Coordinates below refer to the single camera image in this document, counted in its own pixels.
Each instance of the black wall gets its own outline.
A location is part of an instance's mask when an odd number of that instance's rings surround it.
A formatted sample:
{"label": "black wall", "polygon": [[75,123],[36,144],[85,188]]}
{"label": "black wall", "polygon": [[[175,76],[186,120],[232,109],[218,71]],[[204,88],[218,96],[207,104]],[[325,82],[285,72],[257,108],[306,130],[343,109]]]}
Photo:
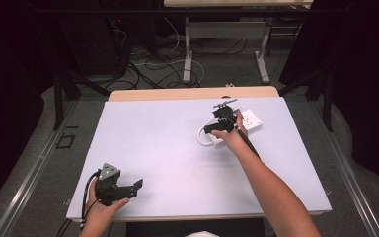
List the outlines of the black wall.
{"label": "black wall", "polygon": [[351,3],[344,18],[306,20],[280,81],[289,85],[333,56],[334,104],[351,128],[352,157],[379,175],[379,1],[316,0],[312,8],[345,9]]}
{"label": "black wall", "polygon": [[52,85],[43,55],[25,5],[0,1],[0,189],[38,124],[40,94]]}

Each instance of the wire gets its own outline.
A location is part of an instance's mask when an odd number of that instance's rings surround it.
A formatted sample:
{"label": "wire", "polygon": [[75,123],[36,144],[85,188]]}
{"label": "wire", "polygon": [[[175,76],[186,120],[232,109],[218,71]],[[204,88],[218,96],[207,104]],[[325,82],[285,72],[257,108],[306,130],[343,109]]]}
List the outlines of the wire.
{"label": "wire", "polygon": [[183,60],[178,60],[178,61],[173,61],[173,62],[165,62],[165,63],[137,63],[137,64],[134,64],[135,66],[142,66],[142,65],[154,65],[154,66],[160,66],[160,65],[165,65],[165,64],[175,64],[175,63],[179,63],[179,62],[185,62],[186,60],[190,60],[191,62],[194,62],[195,64],[198,65],[198,67],[201,69],[202,71],[202,76],[201,78],[199,79],[199,81],[195,84],[200,84],[200,82],[204,79],[204,75],[205,75],[205,71],[204,71],[204,68],[201,66],[201,64],[199,64],[199,62],[197,61],[194,61],[192,59],[183,59]]}
{"label": "wire", "polygon": [[112,83],[107,84],[107,85],[104,87],[104,89],[107,90],[107,89],[109,88],[109,86],[111,86],[111,85],[113,85],[113,84],[116,84],[116,83],[131,84],[131,87],[126,88],[126,89],[124,89],[124,90],[131,90],[131,89],[137,90],[137,84],[132,83],[132,82],[129,82],[129,81],[114,81],[114,82],[112,82]]}
{"label": "wire", "polygon": [[84,197],[82,199],[81,229],[83,228],[83,226],[85,224],[85,217],[86,217],[85,207],[86,207],[86,201],[87,201],[87,197],[88,197],[88,188],[89,188],[89,185],[91,184],[91,181],[94,179],[94,177],[99,177],[100,174],[101,174],[101,170],[98,169],[97,172],[95,172],[94,174],[91,175],[91,177],[88,179],[88,182],[86,183],[85,191],[84,191]]}
{"label": "wire", "polygon": [[169,23],[169,25],[172,27],[172,29],[175,31],[175,34],[177,36],[177,45],[175,45],[174,48],[171,49],[171,51],[174,51],[175,49],[177,49],[177,47],[180,45],[180,34],[178,34],[178,31],[177,29],[175,29],[175,27],[172,25],[172,23],[167,19],[165,18],[165,20]]}
{"label": "wire", "polygon": [[111,229],[113,228],[113,222],[112,222],[112,224],[110,225],[110,228],[109,228],[109,232],[107,233],[107,237],[109,237],[110,236],[110,232],[111,232]]}
{"label": "wire", "polygon": [[89,207],[88,211],[86,212],[84,218],[86,218],[89,214],[89,211],[92,209],[92,207],[95,205],[95,203],[98,202],[98,199],[94,200],[94,202],[92,202],[91,206]]}
{"label": "wire", "polygon": [[196,135],[196,140],[198,140],[198,143],[199,144],[201,144],[201,145],[203,145],[203,146],[210,146],[210,145],[213,145],[214,143],[211,141],[211,142],[203,142],[203,141],[201,141],[201,133],[204,131],[204,127],[207,125],[207,124],[209,124],[209,123],[211,123],[213,120],[215,120],[215,118],[213,118],[213,119],[211,119],[210,121],[208,121],[208,122],[206,122],[200,129],[199,129],[199,131],[198,131],[198,134]]}
{"label": "wire", "polygon": [[[172,67],[172,65],[170,63],[171,59],[168,56],[165,56],[165,55],[163,55],[163,56],[166,57],[166,59],[162,59],[159,56],[156,58],[156,60],[159,60],[162,63],[150,63],[149,60],[151,60],[152,58],[149,58],[142,65],[144,65],[149,70],[162,70],[162,69],[165,69],[165,68],[168,68],[168,67]],[[152,68],[152,67],[149,67],[149,66],[162,66],[162,67]]]}
{"label": "wire", "polygon": [[147,76],[143,75],[140,72],[140,70],[132,62],[128,62],[128,65],[131,67],[131,69],[135,73],[137,73],[138,76],[140,76],[141,79],[143,79],[143,81],[145,81],[147,84],[151,85],[154,89],[164,89],[163,87],[159,86],[158,84],[156,84],[155,82],[150,80]]}
{"label": "wire", "polygon": [[252,150],[252,152],[254,152],[255,155],[258,156],[258,158],[260,158],[260,155],[258,154],[257,150],[255,149],[254,145],[252,144],[252,142],[248,139],[248,136],[245,135],[245,133],[242,131],[242,129],[237,125],[235,124],[235,128],[236,130],[238,131],[239,135],[242,136],[242,139],[245,141],[245,143],[249,146],[249,148]]}
{"label": "wire", "polygon": [[66,232],[67,227],[69,227],[70,223],[72,223],[71,219],[66,219],[63,224],[60,226],[59,231],[57,232],[57,237],[61,237],[64,235],[64,232]]}
{"label": "wire", "polygon": [[201,52],[202,51],[202,46],[201,46],[201,50],[199,51],[196,51],[196,50],[193,50],[191,49],[195,54],[199,54],[199,55],[223,55],[223,54],[238,54],[240,52],[242,52],[243,50],[245,50],[246,46],[248,45],[248,39],[245,39],[245,44],[243,45],[242,49],[240,49],[239,51],[236,51],[236,52],[229,52],[230,50],[232,50],[236,45],[239,44],[240,41],[242,41],[243,38],[240,38],[235,44],[233,44],[233,46],[231,46],[229,49],[227,49],[226,51],[223,51],[223,52]]}

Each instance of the black controller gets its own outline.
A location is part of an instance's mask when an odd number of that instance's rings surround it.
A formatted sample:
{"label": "black controller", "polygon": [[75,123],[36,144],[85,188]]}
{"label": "black controller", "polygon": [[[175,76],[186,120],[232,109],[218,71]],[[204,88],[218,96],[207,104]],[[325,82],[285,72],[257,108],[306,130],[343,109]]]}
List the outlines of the black controller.
{"label": "black controller", "polygon": [[211,133],[212,130],[226,130],[231,132],[235,127],[236,114],[232,108],[227,106],[227,104],[237,101],[237,99],[232,101],[226,101],[222,104],[218,104],[214,108],[218,108],[213,112],[214,117],[218,118],[217,123],[206,125],[204,127],[204,132]]}
{"label": "black controller", "polygon": [[103,205],[110,206],[114,201],[123,198],[136,198],[137,191],[143,187],[143,180],[139,180],[132,186],[119,187],[116,183],[121,170],[105,163],[98,177],[95,193],[97,199]]}

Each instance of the desk leg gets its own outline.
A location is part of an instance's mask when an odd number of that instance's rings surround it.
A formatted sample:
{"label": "desk leg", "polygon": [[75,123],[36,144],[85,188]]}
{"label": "desk leg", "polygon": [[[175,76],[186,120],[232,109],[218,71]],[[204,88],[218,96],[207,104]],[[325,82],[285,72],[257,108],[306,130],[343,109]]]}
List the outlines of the desk leg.
{"label": "desk leg", "polygon": [[269,38],[269,32],[270,32],[271,26],[272,26],[272,18],[267,18],[265,29],[263,32],[262,41],[261,41],[261,49],[260,51],[255,52],[255,58],[257,59],[258,69],[260,69],[261,80],[263,81],[264,84],[270,83],[269,77],[266,71],[265,62],[264,62],[264,54],[266,51],[266,44]]}
{"label": "desk leg", "polygon": [[190,82],[190,68],[191,68],[192,52],[190,50],[190,19],[186,17],[186,62],[184,65],[183,82]]}

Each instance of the white desk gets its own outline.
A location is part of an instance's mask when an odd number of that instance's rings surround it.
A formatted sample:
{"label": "white desk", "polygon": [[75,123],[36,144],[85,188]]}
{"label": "white desk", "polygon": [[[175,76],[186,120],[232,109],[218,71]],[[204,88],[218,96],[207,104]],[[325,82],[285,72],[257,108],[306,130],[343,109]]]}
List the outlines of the white desk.
{"label": "white desk", "polygon": [[[144,93],[156,101],[142,100]],[[250,139],[264,162],[297,193],[310,213],[330,211],[291,114],[283,98],[273,97],[275,94],[271,87],[113,93],[105,104],[66,217],[80,218],[85,184],[104,162],[121,169],[120,186],[144,180],[138,197],[115,215],[115,221],[264,216],[233,154],[224,145],[204,147],[197,142],[198,130],[213,118],[213,106],[222,100],[188,100],[191,95],[248,97],[240,98],[239,103],[242,111],[252,110],[263,122],[250,133]],[[168,97],[177,100],[165,100]]]}
{"label": "white desk", "polygon": [[[313,0],[165,0],[166,7],[175,8],[218,8],[218,7],[271,7],[311,5]],[[261,80],[269,84],[269,77],[264,62],[266,43],[269,37],[272,18],[266,22],[190,22],[186,18],[186,62],[184,82],[190,81],[192,52],[191,38],[261,38],[260,51],[255,52]]]}

